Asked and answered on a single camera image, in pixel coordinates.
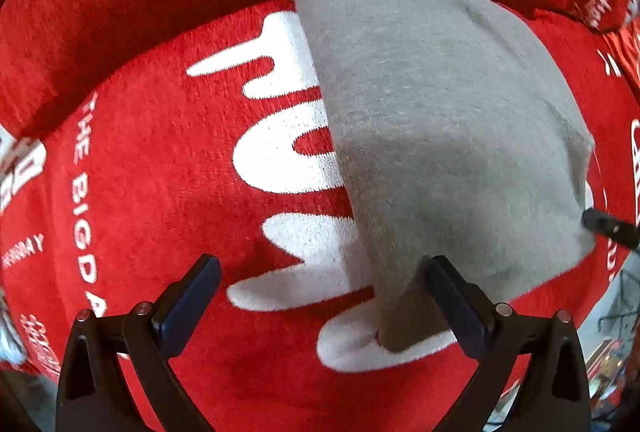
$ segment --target gray cloth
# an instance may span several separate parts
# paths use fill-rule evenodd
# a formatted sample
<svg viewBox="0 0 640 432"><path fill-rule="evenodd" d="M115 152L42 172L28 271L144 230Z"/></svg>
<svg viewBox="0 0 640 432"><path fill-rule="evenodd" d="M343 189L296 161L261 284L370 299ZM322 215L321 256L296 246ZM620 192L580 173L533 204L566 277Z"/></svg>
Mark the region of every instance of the gray cloth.
<svg viewBox="0 0 640 432"><path fill-rule="evenodd" d="M422 257L494 301L575 266L593 140L553 59L488 0L295 0L399 351L442 330Z"/></svg>

